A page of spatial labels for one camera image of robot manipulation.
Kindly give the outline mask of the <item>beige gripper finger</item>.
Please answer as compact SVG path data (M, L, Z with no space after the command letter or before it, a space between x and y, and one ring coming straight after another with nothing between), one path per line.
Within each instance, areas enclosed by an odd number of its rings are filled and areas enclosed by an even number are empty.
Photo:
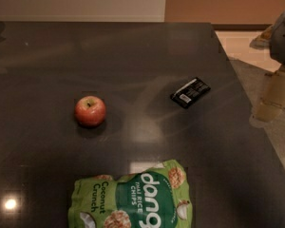
M256 106L254 116L259 121L271 122L282 112L282 107L279 104L259 102Z

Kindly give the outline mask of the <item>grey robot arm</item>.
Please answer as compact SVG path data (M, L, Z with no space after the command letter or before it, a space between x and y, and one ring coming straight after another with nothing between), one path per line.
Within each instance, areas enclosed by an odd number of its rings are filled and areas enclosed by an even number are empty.
M253 112L256 120L265 123L285 109L285 10L273 24L268 46L270 57L281 66L271 75Z

